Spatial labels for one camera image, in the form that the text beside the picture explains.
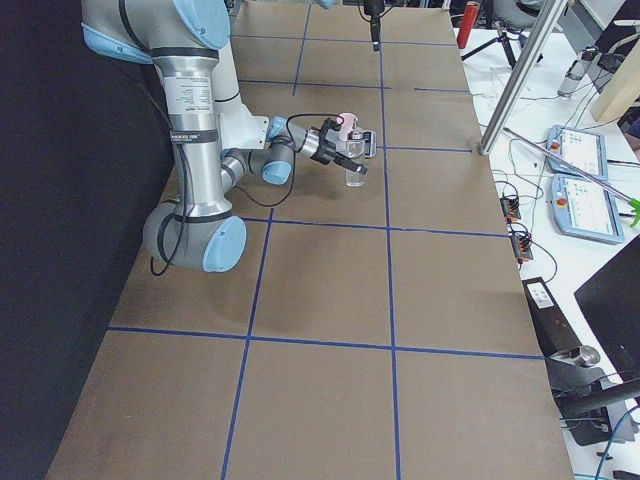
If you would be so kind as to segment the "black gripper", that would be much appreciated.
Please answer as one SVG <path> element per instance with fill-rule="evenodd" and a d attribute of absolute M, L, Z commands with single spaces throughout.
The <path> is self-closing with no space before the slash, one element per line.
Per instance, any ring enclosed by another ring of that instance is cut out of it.
<path fill-rule="evenodd" d="M 318 146 L 313 154 L 313 159 L 323 165 L 335 163 L 347 171 L 365 175 L 367 172 L 365 156 L 359 155 L 356 157 L 348 157 L 339 153 L 337 151 L 336 144 L 328 138 L 328 133 L 330 131 L 338 131 L 339 127 L 340 125 L 336 120 L 327 117 L 319 129 L 314 129 L 314 132 L 318 137 Z"/>

